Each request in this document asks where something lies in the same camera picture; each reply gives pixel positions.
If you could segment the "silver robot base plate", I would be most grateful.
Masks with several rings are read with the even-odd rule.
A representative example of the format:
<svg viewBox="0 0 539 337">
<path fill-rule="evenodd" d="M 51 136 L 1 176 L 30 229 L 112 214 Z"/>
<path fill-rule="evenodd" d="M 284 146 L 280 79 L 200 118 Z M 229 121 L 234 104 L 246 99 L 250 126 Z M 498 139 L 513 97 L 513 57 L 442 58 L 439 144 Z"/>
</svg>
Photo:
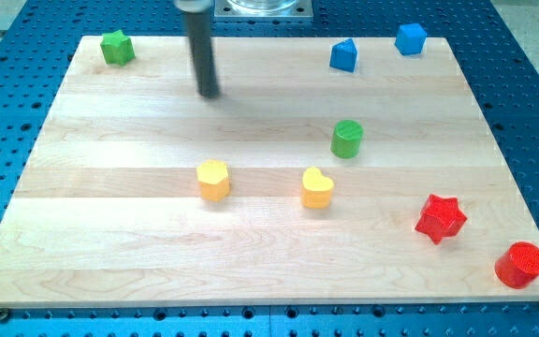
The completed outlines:
<svg viewBox="0 0 539 337">
<path fill-rule="evenodd" d="M 312 0 L 215 0 L 215 22 L 270 22 L 313 19 Z"/>
</svg>

